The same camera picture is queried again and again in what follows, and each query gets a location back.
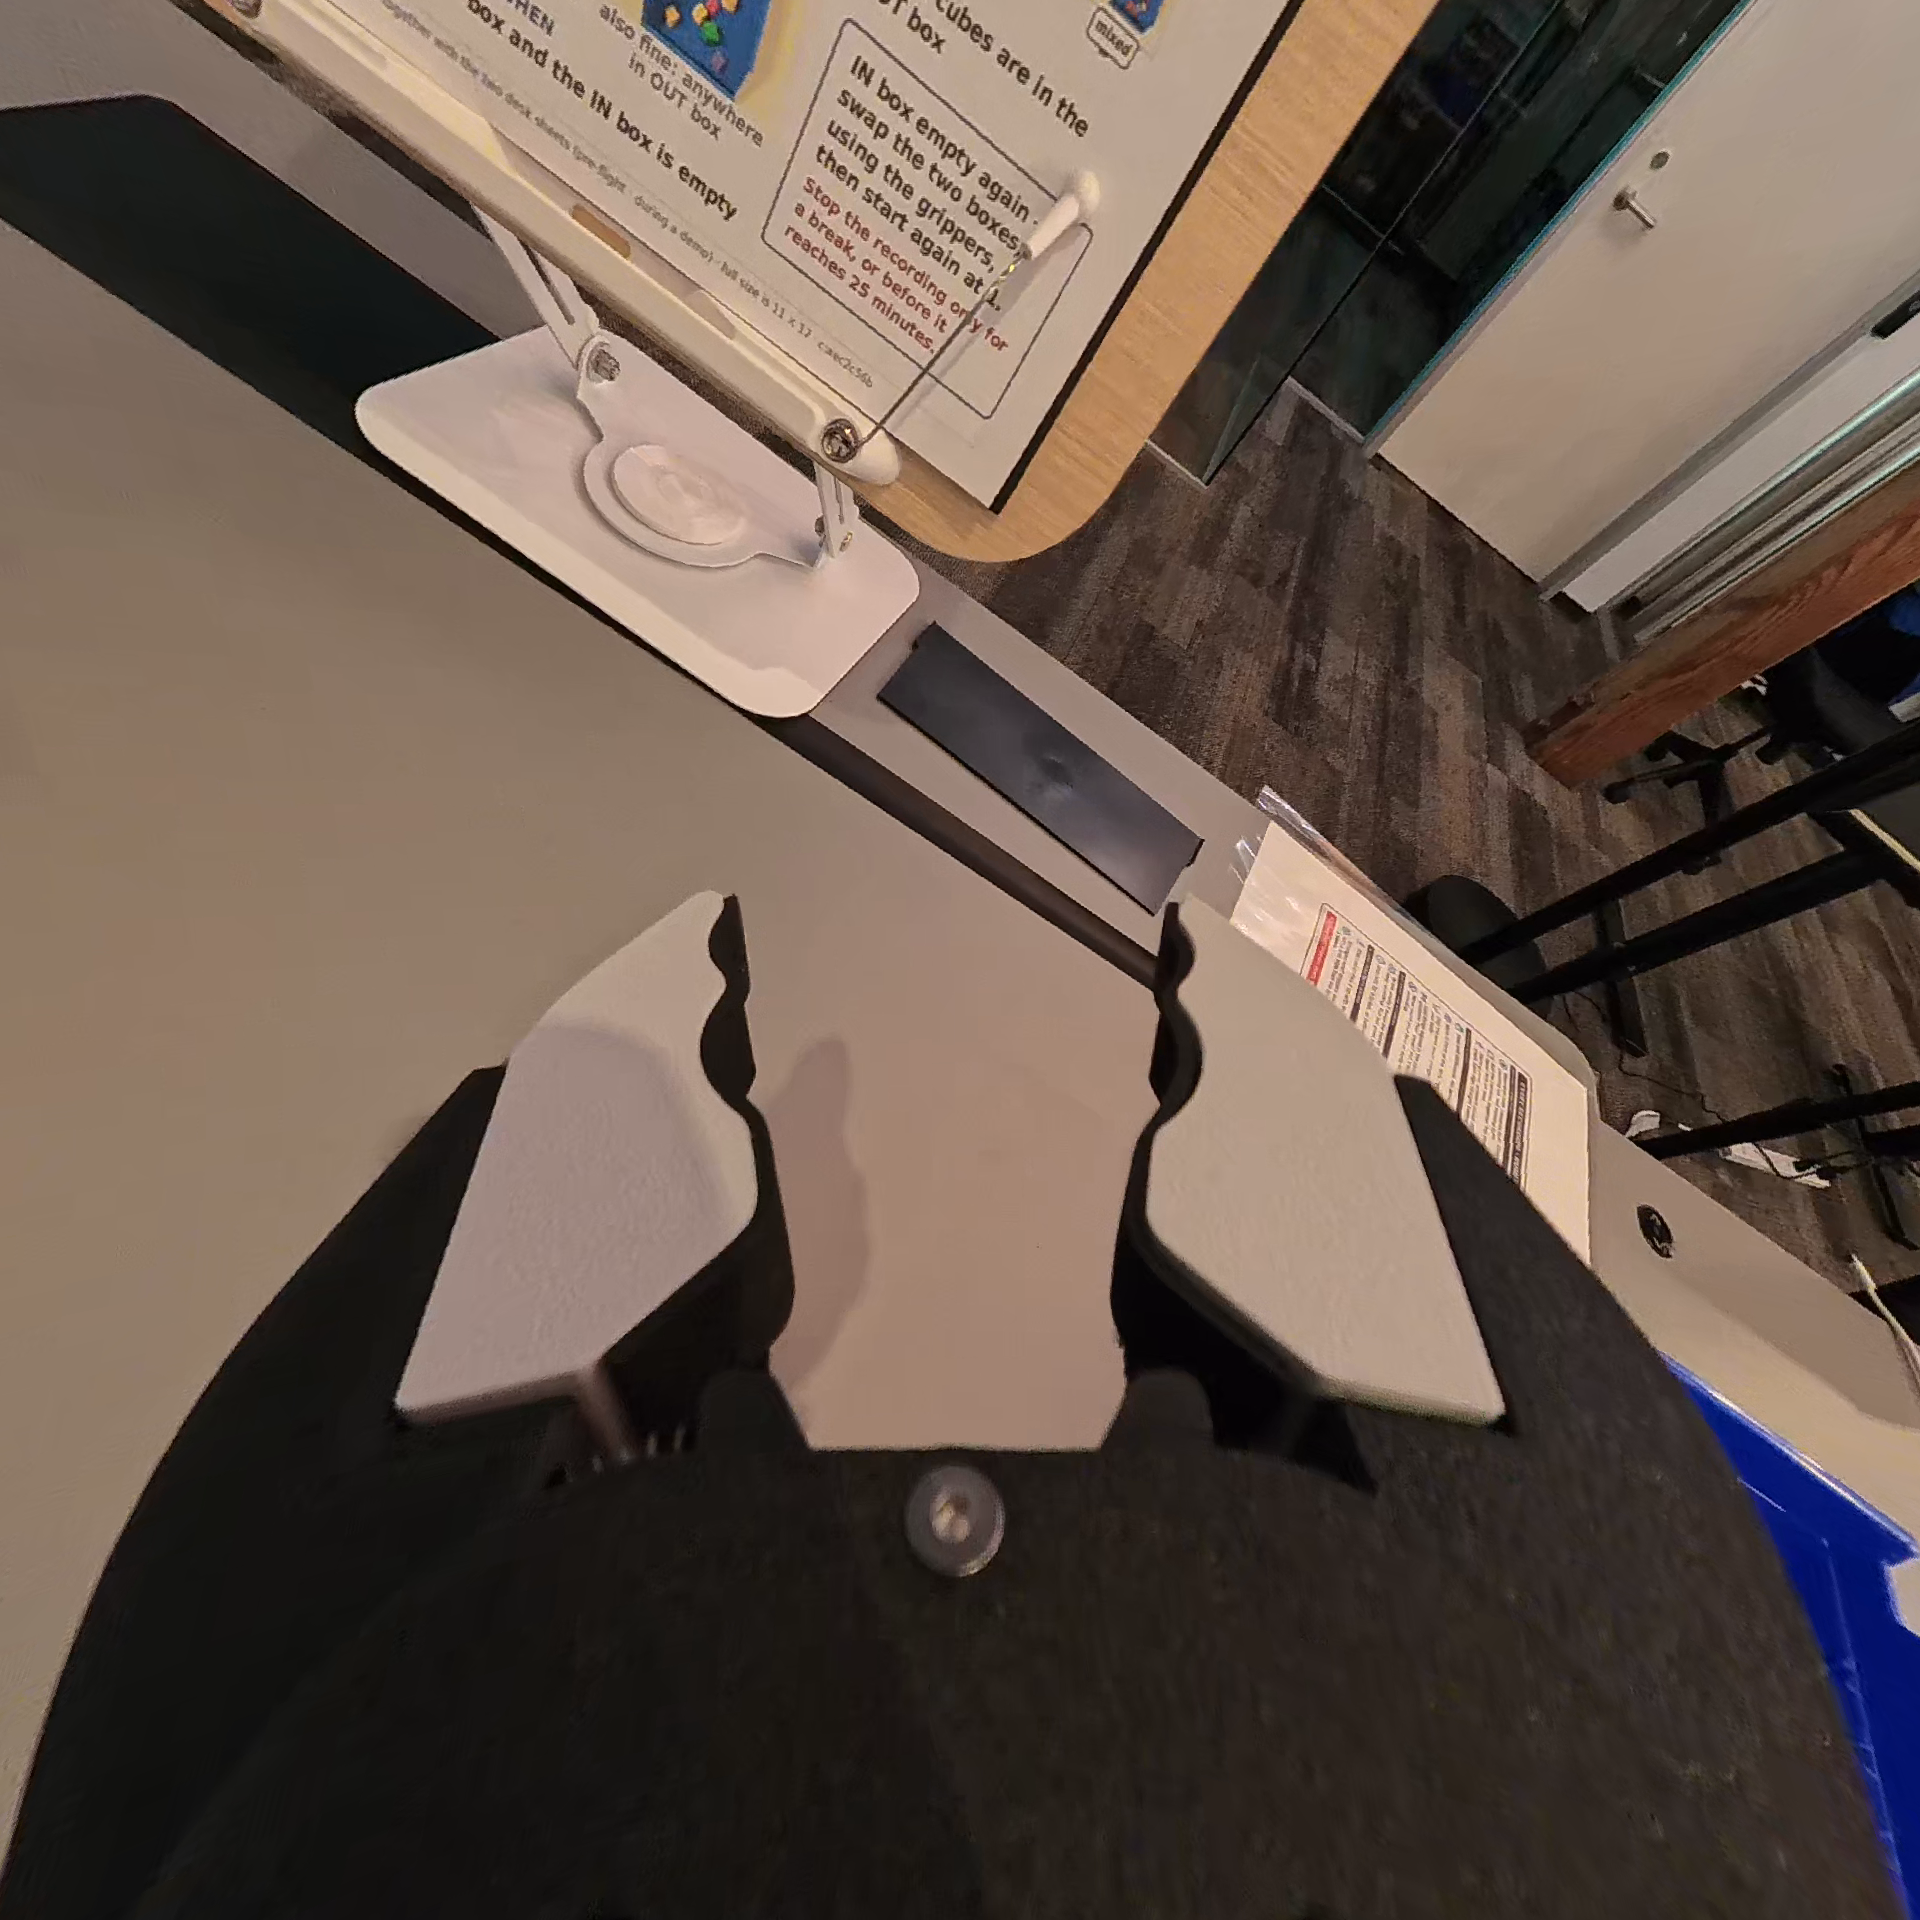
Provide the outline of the illustrated instruction sheet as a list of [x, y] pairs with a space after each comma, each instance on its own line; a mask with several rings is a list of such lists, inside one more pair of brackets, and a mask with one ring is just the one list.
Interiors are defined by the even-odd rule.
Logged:
[[370, 118], [508, 150], [981, 509], [1291, 5], [262, 5]]

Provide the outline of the white door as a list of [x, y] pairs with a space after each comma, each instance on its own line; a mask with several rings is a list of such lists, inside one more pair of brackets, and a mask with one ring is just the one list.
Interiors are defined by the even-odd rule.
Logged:
[[1372, 452], [1551, 580], [1916, 276], [1916, 5], [1741, 5]]

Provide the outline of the laminated paper sheet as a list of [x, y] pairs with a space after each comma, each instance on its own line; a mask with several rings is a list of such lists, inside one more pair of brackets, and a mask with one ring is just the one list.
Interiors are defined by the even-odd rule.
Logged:
[[1593, 1258], [1597, 1075], [1455, 963], [1274, 788], [1237, 846], [1235, 928], [1284, 959], [1394, 1075], [1428, 1082], [1579, 1260]]

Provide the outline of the white power strip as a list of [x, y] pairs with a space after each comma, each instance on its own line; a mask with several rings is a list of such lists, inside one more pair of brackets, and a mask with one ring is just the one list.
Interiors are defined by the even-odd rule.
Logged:
[[[1659, 1135], [1669, 1125], [1663, 1121], [1659, 1110], [1636, 1110], [1630, 1116], [1630, 1125], [1622, 1127], [1622, 1141], [1636, 1141], [1646, 1146], [1646, 1141]], [[1746, 1171], [1765, 1171], [1778, 1183], [1792, 1183], [1799, 1189], [1831, 1189], [1834, 1178], [1813, 1160], [1799, 1160], [1792, 1152], [1782, 1152], [1775, 1146], [1765, 1142], [1725, 1142], [1709, 1150], [1714, 1160], [1726, 1163], [1726, 1167], [1741, 1167]]]

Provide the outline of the blue plastic bin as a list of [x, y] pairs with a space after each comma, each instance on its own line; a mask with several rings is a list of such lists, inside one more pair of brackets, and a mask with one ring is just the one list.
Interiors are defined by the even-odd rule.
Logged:
[[1882, 1512], [1669, 1361], [1786, 1562], [1862, 1765], [1894, 1889], [1916, 1917], [1916, 1541]]

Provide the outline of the black round base table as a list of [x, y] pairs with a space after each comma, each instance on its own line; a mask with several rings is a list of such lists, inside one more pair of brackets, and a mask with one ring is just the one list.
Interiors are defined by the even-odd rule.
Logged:
[[[1619, 802], [1636, 783], [1705, 788], [1705, 822], [1670, 848], [1627, 863], [1611, 874], [1573, 889], [1551, 909], [1519, 915], [1485, 886], [1463, 874], [1433, 879], [1405, 897], [1408, 915], [1476, 973], [1525, 1007], [1568, 998], [1597, 985], [1610, 1034], [1646, 1054], [1636, 984], [1646, 973], [1708, 953], [1746, 935], [1801, 918], [1867, 889], [1890, 889], [1916, 906], [1916, 719], [1906, 715], [1879, 738], [1827, 758], [1757, 802], [1733, 807], [1725, 773], [1762, 733], [1720, 748], [1666, 733], [1647, 745], [1647, 764], [1610, 780], [1603, 797]], [[1702, 874], [1733, 846], [1786, 822], [1813, 822], [1834, 848], [1705, 906], [1646, 935], [1627, 935], [1619, 901], [1674, 874]]]

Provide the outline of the black office chair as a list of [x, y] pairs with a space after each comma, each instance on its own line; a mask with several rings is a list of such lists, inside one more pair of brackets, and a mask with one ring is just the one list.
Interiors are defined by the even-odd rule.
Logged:
[[1879, 622], [1848, 627], [1741, 684], [1726, 704], [1741, 733], [1669, 729], [1599, 800], [1689, 793], [1702, 822], [1720, 822], [1741, 800], [1731, 773], [1741, 758], [1773, 769], [1801, 758], [1818, 772], [1882, 741], [1916, 715], [1916, 636]]

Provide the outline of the wooden post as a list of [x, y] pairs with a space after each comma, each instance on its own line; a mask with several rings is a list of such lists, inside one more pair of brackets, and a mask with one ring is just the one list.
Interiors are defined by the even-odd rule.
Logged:
[[1916, 475], [1900, 475], [1542, 715], [1525, 750], [1551, 780], [1597, 780], [1912, 580]]

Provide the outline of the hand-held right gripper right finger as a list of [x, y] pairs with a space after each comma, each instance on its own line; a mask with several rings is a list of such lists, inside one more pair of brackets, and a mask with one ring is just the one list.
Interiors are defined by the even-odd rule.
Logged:
[[1176, 1372], [1220, 1448], [1311, 1448], [1346, 1412], [1504, 1417], [1405, 1086], [1362, 1031], [1209, 906], [1172, 906], [1121, 1201], [1127, 1377]]

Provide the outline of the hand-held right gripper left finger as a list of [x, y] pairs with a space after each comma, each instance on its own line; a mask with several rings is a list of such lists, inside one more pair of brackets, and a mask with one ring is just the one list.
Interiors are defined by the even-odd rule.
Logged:
[[755, 1107], [733, 895], [697, 893], [508, 1053], [394, 1412], [565, 1400], [601, 1458], [691, 1436], [710, 1377], [765, 1372], [794, 1309]]

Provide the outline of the black table frame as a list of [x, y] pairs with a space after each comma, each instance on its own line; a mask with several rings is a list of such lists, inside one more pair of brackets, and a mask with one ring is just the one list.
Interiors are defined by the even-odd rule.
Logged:
[[1786, 1178], [1862, 1178], [1879, 1231], [1916, 1251], [1916, 1082], [1867, 1083], [1848, 1067], [1827, 1067], [1827, 1090], [1799, 1095], [1757, 1113], [1705, 1127], [1632, 1116], [1627, 1141], [1654, 1160], [1731, 1160], [1743, 1150], [1773, 1167], [1782, 1150]]

